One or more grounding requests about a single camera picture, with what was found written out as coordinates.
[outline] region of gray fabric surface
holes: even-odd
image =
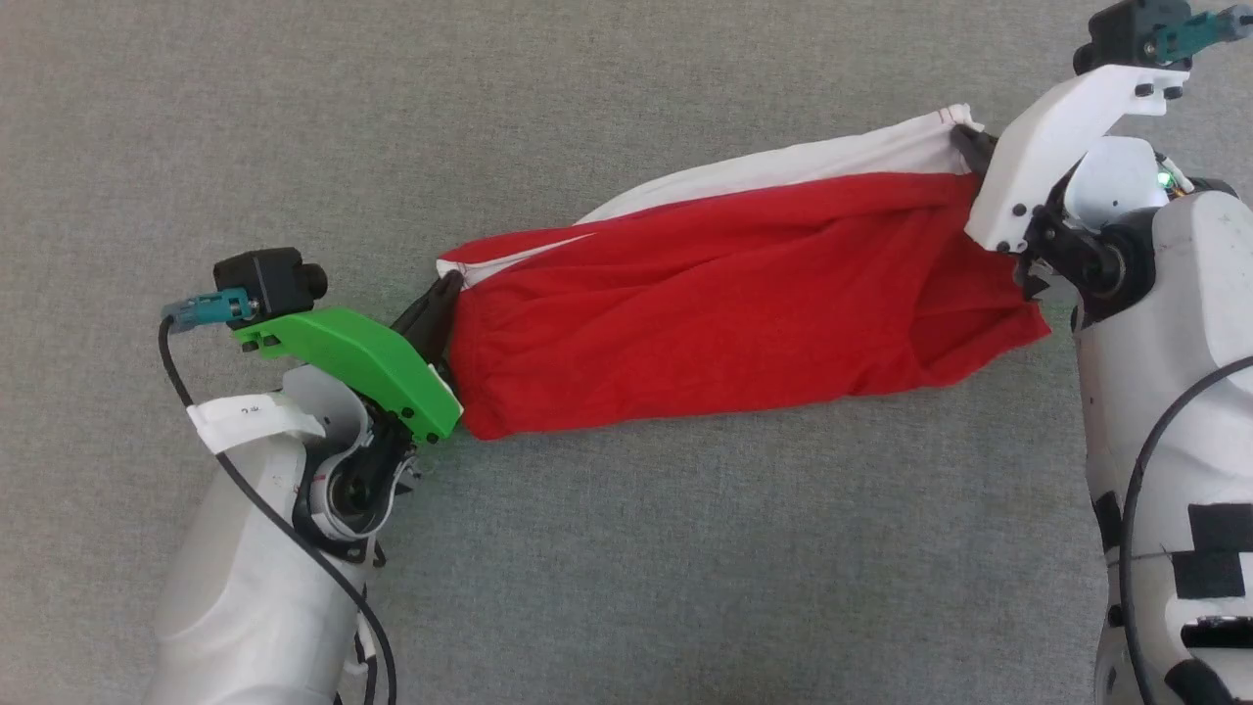
[[[4,0],[0,701],[143,691],[216,471],[155,316],[216,259],[297,245],[387,318],[445,248],[678,168],[961,100],[1000,129],[1099,6]],[[1126,126],[1253,188],[1250,69],[1213,51]],[[282,371],[221,329],[175,354],[200,399]],[[1074,373],[1058,333],[955,389],[441,446],[371,590],[401,701],[1085,701]]]

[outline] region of teal connector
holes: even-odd
[[[1253,9],[1233,5],[1217,15],[1200,13],[1182,25],[1157,30],[1144,46],[1144,53],[1158,64],[1167,65],[1197,55],[1203,49],[1225,41],[1237,41],[1253,34]]]
[[[226,323],[251,318],[257,311],[244,288],[227,288],[216,293],[202,293],[167,303],[160,309],[162,319],[173,316],[170,332],[185,332],[197,326]]]

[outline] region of cable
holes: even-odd
[[[1119,590],[1119,602],[1123,604],[1123,615],[1126,626],[1126,652],[1131,661],[1131,671],[1135,674],[1135,685],[1140,689],[1140,699],[1144,700],[1144,705],[1155,705],[1153,699],[1153,690],[1149,686],[1149,674],[1144,665],[1144,650],[1140,646],[1140,632],[1135,625],[1135,602],[1133,601],[1131,592],[1131,561],[1133,557],[1128,556],[1131,551],[1131,537],[1135,531],[1135,510],[1139,507],[1140,490],[1144,487],[1144,475],[1145,468],[1148,468],[1149,460],[1153,457],[1153,452],[1158,450],[1158,443],[1162,437],[1165,436],[1167,430],[1174,423],[1175,417],[1184,411],[1188,404],[1192,404],[1198,397],[1200,397],[1205,391],[1214,387],[1215,384],[1225,381],[1227,378],[1234,376],[1235,373],[1253,368],[1253,357],[1237,361],[1229,366],[1224,366],[1213,373],[1205,376],[1200,382],[1188,388],[1187,392],[1179,396],[1170,407],[1167,408],[1162,418],[1149,432],[1149,438],[1145,440],[1144,447],[1140,450],[1140,456],[1135,460],[1135,468],[1131,470],[1131,480],[1126,485],[1126,500],[1123,502],[1123,538],[1121,548],[1118,556],[1118,590]]]
[[[183,378],[178,374],[178,368],[174,367],[174,358],[169,352],[169,328],[173,323],[174,317],[165,316],[157,331],[157,346],[160,348],[160,363],[162,367],[165,368],[165,377],[169,378],[169,383],[173,386],[174,393],[178,394],[178,401],[184,408],[194,407],[195,403],[192,402],[192,396],[187,392],[187,386],[183,384]],[[239,475],[239,470],[234,467],[231,458],[227,458],[226,453],[218,453],[214,458],[218,460],[222,470],[226,471],[227,476],[236,483],[239,491],[243,492],[244,497],[252,502],[257,511],[264,515],[271,523],[278,527],[278,531],[283,532],[287,538],[292,540],[292,542],[309,558],[312,558],[320,569],[326,571],[326,575],[331,576],[331,580],[333,580],[336,585],[338,585],[343,592],[348,595],[348,599],[357,606],[357,610],[361,610],[361,615],[366,617],[366,622],[370,624],[371,631],[373,631],[375,636],[378,637],[378,650],[383,655],[383,666],[387,669],[387,705],[396,705],[396,659],[392,655],[391,642],[387,641],[387,632],[383,631],[382,622],[378,621],[375,611],[366,602],[366,597],[357,591],[351,582],[348,582],[348,579],[343,577],[343,574],[336,570],[336,567],[332,566],[325,556],[322,556],[321,551],[313,548],[307,541],[301,538],[301,536],[296,533],[296,530],[279,517],[278,512],[274,512],[274,510],[259,495],[257,495],[257,491],[253,490],[252,485],[249,485],[242,475]],[[370,679],[367,675],[366,692],[370,696],[368,700],[366,700],[367,705],[372,705],[373,702],[373,687],[371,687],[371,685],[373,685],[371,682],[372,680],[373,679]]]

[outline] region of folded garment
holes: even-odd
[[[476,437],[748,412],[961,382],[1048,333],[962,232],[964,105],[632,189],[581,224],[441,257]],[[866,173],[883,164],[902,173]]]

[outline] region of white fabric strip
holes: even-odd
[[[588,213],[575,224],[618,218],[670,203],[841,175],[883,172],[970,173],[961,154],[949,142],[949,133],[959,124],[984,129],[971,116],[970,105],[950,105],[866,134],[796,144],[677,172],[637,185]],[[586,234],[487,262],[439,259],[436,269],[440,275],[460,270],[466,279],[465,288],[470,288],[517,262],[583,237]]]

